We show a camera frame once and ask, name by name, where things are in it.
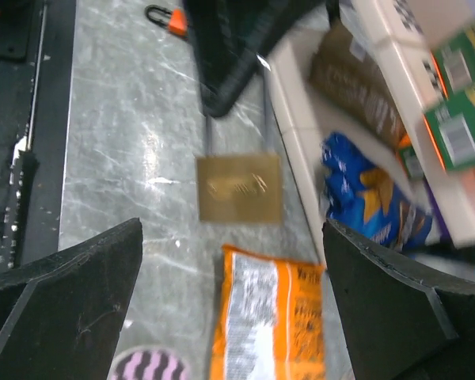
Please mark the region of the orange black padlock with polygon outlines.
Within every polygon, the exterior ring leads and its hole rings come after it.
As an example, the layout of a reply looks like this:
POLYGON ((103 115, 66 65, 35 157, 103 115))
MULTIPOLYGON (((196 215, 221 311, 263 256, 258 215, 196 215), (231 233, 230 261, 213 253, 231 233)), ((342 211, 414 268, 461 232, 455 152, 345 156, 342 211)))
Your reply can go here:
POLYGON ((187 20, 181 9, 167 9, 158 5, 148 5, 144 9, 148 21, 181 39, 187 37, 187 20))

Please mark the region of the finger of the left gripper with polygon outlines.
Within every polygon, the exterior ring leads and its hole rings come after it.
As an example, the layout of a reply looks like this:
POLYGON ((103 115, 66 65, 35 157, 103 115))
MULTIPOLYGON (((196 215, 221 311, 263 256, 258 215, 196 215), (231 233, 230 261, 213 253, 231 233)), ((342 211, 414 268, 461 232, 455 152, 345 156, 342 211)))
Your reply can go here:
POLYGON ((311 0, 184 2, 203 113, 224 117, 284 34, 321 5, 311 0))

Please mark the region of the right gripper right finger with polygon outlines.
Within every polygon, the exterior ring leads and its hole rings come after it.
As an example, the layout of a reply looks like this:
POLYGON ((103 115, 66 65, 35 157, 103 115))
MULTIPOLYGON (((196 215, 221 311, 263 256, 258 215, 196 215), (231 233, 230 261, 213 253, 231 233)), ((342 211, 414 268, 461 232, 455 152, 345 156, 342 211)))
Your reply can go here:
POLYGON ((357 379, 475 379, 475 282, 334 220, 323 242, 357 379))

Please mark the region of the large brass long-shackle padlock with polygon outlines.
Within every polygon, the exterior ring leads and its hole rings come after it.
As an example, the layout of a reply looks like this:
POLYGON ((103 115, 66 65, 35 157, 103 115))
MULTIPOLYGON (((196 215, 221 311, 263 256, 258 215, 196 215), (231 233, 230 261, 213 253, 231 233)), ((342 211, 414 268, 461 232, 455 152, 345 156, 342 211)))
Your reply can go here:
POLYGON ((199 219, 216 223, 283 221, 283 174, 276 153, 273 110, 263 80, 262 151, 255 154, 213 154, 212 118, 205 117, 204 156, 196 159, 199 219))

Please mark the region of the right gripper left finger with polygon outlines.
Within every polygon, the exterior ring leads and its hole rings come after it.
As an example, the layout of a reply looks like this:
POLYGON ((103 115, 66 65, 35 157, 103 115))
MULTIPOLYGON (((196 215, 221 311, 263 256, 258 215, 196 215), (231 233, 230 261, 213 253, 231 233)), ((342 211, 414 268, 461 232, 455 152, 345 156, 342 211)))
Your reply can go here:
POLYGON ((131 218, 0 273, 0 379, 105 379, 143 258, 131 218))

